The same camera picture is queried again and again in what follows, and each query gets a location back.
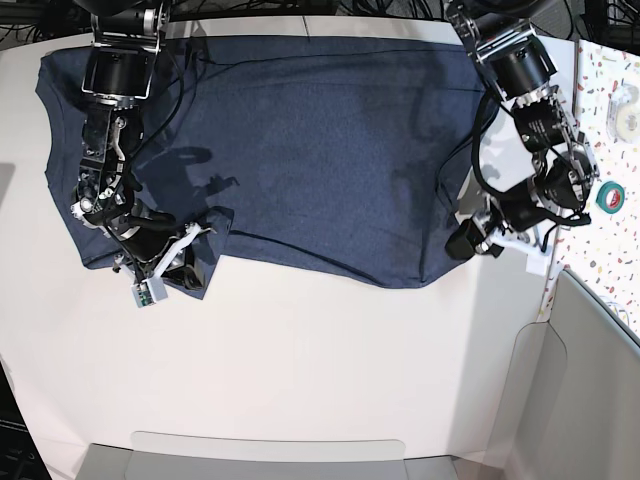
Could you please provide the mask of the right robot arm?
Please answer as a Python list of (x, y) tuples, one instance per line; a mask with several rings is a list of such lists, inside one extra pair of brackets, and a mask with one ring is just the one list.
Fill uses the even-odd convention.
[(142, 106), (170, 20), (169, 1), (82, 1), (93, 42), (82, 83), (89, 105), (82, 129), (82, 159), (73, 215), (119, 248), (116, 269), (133, 275), (134, 291), (151, 294), (166, 281), (189, 291), (204, 287), (193, 241), (205, 229), (178, 225), (137, 198), (142, 187), (133, 164), (152, 142)]

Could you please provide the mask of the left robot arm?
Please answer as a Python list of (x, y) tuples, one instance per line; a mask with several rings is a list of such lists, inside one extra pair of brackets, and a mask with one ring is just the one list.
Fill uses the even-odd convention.
[[(544, 222), (552, 228), (590, 224), (586, 204), (599, 167), (561, 89), (557, 69), (531, 19), (544, 1), (450, 1), (445, 17), (461, 40), (485, 86), (471, 133), (471, 164), (482, 206), (462, 221), (445, 249), (454, 260), (499, 256), (506, 248), (550, 252), (550, 237), (527, 234)], [(533, 174), (506, 191), (483, 176), (480, 144), (485, 115), (502, 109), (531, 154)]]

